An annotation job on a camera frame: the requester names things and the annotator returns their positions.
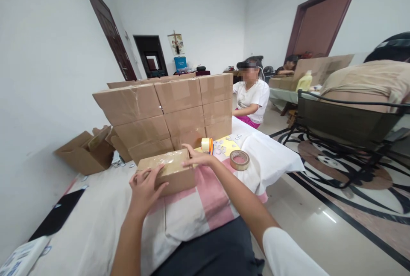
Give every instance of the doorway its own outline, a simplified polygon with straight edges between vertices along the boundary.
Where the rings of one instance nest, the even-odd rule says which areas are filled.
[[[117,60],[124,79],[126,81],[135,81],[137,77],[135,76],[131,62],[129,61],[127,51],[125,50],[123,41],[121,40],[121,36],[118,32],[117,26],[115,25],[110,9],[103,0],[90,0],[90,2],[93,6],[95,15],[100,22],[102,30],[107,37],[108,43],[115,59]]]
[[[329,56],[351,0],[309,0],[298,6],[286,57]]]
[[[157,35],[134,35],[147,78],[167,76],[161,42]]]

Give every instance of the blue container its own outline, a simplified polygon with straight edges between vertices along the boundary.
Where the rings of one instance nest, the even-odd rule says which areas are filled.
[[[174,57],[176,70],[187,68],[187,58],[185,56]]]

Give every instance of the person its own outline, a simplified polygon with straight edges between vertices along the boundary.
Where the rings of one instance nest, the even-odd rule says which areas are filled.
[[[327,273],[280,228],[258,197],[216,157],[195,151],[182,165],[209,166],[221,182],[240,217],[205,235],[182,242],[152,276],[261,274],[261,260],[254,257],[250,232],[263,250],[275,276],[321,276]],[[141,274],[141,234],[144,219],[167,184],[155,190],[155,178],[164,165],[135,173],[129,182],[131,202],[121,227],[111,276]]]
[[[232,115],[257,129],[264,121],[264,114],[269,99],[269,86],[262,73],[263,56],[251,56],[237,64],[243,81],[233,85],[237,95],[237,106]]]
[[[332,73],[320,95],[354,102],[410,102],[410,32],[394,35],[379,44],[363,64]],[[383,105],[346,105],[379,112],[396,111]]]
[[[299,57],[297,55],[290,55],[286,58],[285,65],[279,67],[275,75],[276,76],[291,76],[295,73],[296,66],[298,65]]]

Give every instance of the white t-shirt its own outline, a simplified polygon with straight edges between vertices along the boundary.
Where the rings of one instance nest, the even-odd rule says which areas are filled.
[[[258,80],[251,88],[246,91],[246,82],[237,82],[233,86],[233,93],[237,94],[237,108],[242,110],[249,107],[252,103],[258,104],[258,110],[249,114],[248,117],[257,124],[264,122],[264,114],[269,99],[269,86],[265,81]]]
[[[266,229],[262,239],[266,259],[275,276],[329,276],[281,228]]]

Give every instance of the white sleeve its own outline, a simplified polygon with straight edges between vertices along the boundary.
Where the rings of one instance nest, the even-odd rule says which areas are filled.
[[[329,276],[280,228],[266,229],[263,244],[266,259],[275,276]]]
[[[250,104],[258,104],[260,107],[265,107],[268,104],[269,86],[265,84],[258,87],[251,98]]]
[[[237,92],[238,92],[238,89],[239,89],[239,82],[235,83],[235,84],[232,86],[232,92],[233,92],[233,93],[237,93]]]

